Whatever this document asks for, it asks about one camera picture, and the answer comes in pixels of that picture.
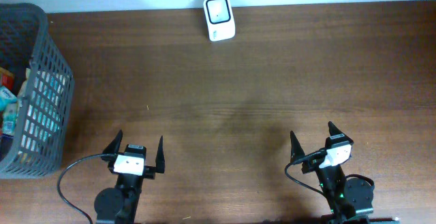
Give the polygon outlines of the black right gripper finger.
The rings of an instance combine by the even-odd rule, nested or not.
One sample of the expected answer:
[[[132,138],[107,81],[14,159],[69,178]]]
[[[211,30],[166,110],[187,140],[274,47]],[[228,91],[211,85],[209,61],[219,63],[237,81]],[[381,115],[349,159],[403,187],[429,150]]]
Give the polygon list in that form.
[[[343,137],[345,135],[340,129],[336,127],[336,125],[332,121],[328,122],[328,130],[329,130],[330,137],[335,137],[335,136]]]
[[[290,162],[295,163],[299,162],[301,159],[305,157],[305,152],[302,149],[296,134],[293,131],[290,131],[290,142],[291,142],[291,157]]]

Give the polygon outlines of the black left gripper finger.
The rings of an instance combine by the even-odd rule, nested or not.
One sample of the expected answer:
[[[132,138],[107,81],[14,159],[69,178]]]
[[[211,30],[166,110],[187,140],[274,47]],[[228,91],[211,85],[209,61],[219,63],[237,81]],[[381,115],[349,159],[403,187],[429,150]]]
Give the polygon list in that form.
[[[163,174],[166,169],[166,162],[164,156],[164,138],[163,136],[159,139],[159,145],[157,149],[157,154],[155,158],[155,172],[158,174]]]
[[[111,154],[111,155],[117,154],[119,152],[122,138],[123,138],[123,131],[120,129],[117,135],[115,136],[115,138],[113,139],[113,141],[111,141],[111,143],[109,143],[109,145],[105,147],[102,153]]]

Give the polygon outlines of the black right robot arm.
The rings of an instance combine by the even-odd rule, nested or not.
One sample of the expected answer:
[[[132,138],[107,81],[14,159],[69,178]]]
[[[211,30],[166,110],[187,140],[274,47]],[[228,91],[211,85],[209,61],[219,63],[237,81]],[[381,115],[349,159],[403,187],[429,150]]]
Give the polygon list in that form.
[[[325,146],[309,154],[302,149],[296,134],[290,132],[291,156],[285,175],[327,200],[331,211],[328,223],[370,223],[375,183],[366,176],[344,174],[341,165],[351,158],[354,141],[331,121],[328,130],[330,136],[326,138]],[[316,173],[319,189],[292,177],[288,170],[293,165],[301,165],[304,174]]]

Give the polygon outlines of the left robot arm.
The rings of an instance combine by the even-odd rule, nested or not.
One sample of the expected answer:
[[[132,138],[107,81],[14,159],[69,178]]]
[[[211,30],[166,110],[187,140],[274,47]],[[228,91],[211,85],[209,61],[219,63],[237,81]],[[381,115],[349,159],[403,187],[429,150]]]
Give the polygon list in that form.
[[[113,188],[98,193],[94,201],[97,223],[134,223],[142,184],[165,172],[163,138],[155,158],[155,165],[146,164],[146,147],[128,144],[121,152],[123,132],[119,131],[113,141],[103,150],[102,160],[108,164],[112,174],[117,175]]]

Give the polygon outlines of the large cream wipes bag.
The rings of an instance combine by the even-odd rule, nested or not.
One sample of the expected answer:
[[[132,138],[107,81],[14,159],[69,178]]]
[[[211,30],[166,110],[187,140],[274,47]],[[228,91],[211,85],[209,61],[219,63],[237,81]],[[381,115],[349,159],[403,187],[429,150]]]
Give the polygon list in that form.
[[[61,117],[55,112],[55,106],[61,104],[60,96],[63,94],[66,78],[61,74],[50,74],[47,71],[37,71],[31,92],[31,101],[27,116],[33,122],[25,121],[25,132],[37,138],[30,138],[26,134],[22,137],[21,146],[41,153],[43,143],[50,144],[49,139],[60,130]]]

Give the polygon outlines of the Kleenex tissue pack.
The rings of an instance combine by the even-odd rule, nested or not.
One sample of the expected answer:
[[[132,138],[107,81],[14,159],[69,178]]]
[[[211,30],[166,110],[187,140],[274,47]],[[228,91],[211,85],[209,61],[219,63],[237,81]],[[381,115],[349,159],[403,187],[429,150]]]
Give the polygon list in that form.
[[[14,136],[16,121],[18,117],[18,104],[9,103],[3,111],[2,132],[5,135]]]
[[[4,111],[6,106],[16,103],[17,97],[5,86],[0,88],[0,111]]]

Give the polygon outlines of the San Remo spaghetti pack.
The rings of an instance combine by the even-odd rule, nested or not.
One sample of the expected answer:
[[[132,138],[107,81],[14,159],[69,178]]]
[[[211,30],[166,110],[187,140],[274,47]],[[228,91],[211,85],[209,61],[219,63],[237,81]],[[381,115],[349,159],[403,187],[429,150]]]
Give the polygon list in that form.
[[[14,74],[4,68],[0,68],[1,86],[6,87],[9,91],[12,91],[14,87]]]

